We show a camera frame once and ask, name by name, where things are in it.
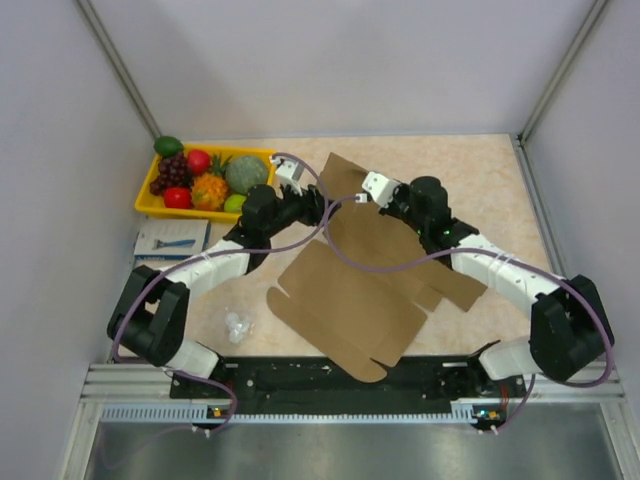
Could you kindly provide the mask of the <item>brown cardboard box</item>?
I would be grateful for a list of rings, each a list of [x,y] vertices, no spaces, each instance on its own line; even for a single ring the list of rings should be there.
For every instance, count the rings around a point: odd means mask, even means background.
[[[467,312],[484,294],[478,281],[438,261],[396,273],[420,258],[419,239],[374,203],[345,202],[329,223],[332,246],[313,240],[268,290],[271,312],[353,378],[385,378],[442,299]]]

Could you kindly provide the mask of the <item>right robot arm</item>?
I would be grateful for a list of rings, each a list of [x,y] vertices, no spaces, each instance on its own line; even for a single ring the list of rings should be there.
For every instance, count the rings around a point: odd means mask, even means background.
[[[613,366],[615,339],[593,281],[548,273],[500,249],[452,215],[448,193],[435,177],[406,184],[371,172],[362,187],[380,214],[416,233],[430,258],[494,290],[528,316],[528,336],[498,341],[477,353],[479,363],[466,372],[474,393],[490,395],[516,375],[542,374],[567,383],[598,357]]]

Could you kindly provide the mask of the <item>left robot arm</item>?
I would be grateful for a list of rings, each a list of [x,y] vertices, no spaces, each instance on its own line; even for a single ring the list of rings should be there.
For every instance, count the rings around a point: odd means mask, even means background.
[[[224,282],[245,276],[274,249],[271,238],[294,223],[317,227],[329,200],[315,186],[299,192],[285,186],[250,189],[238,222],[215,245],[164,270],[135,268],[107,327],[113,355],[124,347],[156,367],[181,370],[205,396],[226,387],[221,356],[185,338],[191,302]]]

